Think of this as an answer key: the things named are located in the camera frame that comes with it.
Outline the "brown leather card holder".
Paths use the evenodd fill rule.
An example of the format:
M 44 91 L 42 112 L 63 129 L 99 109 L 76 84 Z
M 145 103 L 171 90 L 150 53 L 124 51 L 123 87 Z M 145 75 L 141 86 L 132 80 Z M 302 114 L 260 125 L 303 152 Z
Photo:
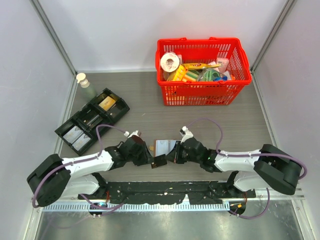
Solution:
M 154 157 L 160 155 L 167 155 L 172 151 L 178 140 L 175 139 L 157 139 L 154 141 L 153 145 L 148 146 L 148 150 L 152 153 Z

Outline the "black credit card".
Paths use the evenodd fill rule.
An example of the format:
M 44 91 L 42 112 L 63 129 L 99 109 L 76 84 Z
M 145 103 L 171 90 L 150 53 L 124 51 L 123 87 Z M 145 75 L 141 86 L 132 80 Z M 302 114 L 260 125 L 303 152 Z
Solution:
M 162 154 L 153 158 L 151 162 L 151 168 L 155 169 L 158 167 L 162 167 L 167 164 L 166 155 Z

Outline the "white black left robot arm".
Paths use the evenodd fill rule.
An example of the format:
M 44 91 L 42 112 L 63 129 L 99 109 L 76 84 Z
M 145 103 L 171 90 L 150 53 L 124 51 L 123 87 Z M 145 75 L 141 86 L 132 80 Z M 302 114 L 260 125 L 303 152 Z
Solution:
M 51 154 L 27 177 L 33 192 L 32 206 L 47 207 L 61 197 L 80 194 L 102 199 L 107 187 L 97 174 L 121 168 L 128 162 L 135 166 L 153 162 L 146 142 L 138 135 L 86 156 L 61 158 Z

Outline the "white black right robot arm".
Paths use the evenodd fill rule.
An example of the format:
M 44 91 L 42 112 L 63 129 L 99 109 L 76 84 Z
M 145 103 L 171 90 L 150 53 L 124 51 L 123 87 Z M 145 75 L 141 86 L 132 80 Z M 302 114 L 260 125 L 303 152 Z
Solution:
M 166 155 L 175 164 L 194 162 L 210 173 L 232 172 L 226 193 L 233 198 L 260 188 L 292 196 L 296 192 L 302 164 L 271 144 L 249 152 L 227 152 L 206 148 L 195 138 L 177 141 Z

